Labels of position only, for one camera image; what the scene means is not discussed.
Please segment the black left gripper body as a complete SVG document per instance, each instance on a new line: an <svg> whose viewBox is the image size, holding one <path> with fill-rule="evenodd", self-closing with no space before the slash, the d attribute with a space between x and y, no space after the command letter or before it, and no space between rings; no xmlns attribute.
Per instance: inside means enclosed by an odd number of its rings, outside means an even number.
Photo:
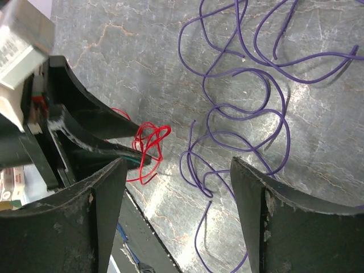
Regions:
<svg viewBox="0 0 364 273"><path fill-rule="evenodd" d="M4 114L1 114L1 169L33 164L48 189L68 187L76 183L72 170L65 164L65 153L48 128L47 110L37 113L33 101L35 76L29 76L20 85L20 113L24 120L21 132Z"/></svg>

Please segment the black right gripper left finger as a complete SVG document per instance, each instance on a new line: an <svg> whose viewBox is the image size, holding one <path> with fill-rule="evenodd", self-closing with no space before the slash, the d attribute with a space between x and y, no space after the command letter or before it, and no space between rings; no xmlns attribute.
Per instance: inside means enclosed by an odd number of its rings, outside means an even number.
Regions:
<svg viewBox="0 0 364 273"><path fill-rule="evenodd" d="M106 272L126 185L117 159L18 210L1 211L1 272Z"/></svg>

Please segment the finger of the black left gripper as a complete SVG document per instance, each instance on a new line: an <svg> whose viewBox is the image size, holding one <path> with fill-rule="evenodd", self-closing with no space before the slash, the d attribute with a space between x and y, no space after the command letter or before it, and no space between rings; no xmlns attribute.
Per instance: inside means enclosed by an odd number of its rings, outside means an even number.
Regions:
<svg viewBox="0 0 364 273"><path fill-rule="evenodd" d="M98 171L116 159L124 159L127 169L151 164L149 155L91 134L71 116L64 105L53 105L49 109L47 127L67 169Z"/></svg>
<svg viewBox="0 0 364 273"><path fill-rule="evenodd" d="M71 116L99 139L133 137L139 126L92 95L64 56L48 59L48 105L62 104Z"/></svg>

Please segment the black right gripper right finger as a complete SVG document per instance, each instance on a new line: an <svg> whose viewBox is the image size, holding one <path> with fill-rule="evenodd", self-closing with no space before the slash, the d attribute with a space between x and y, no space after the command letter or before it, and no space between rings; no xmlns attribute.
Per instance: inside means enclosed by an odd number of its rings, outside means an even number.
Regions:
<svg viewBox="0 0 364 273"><path fill-rule="evenodd" d="M362 272L363 210L298 191L233 158L252 272Z"/></svg>

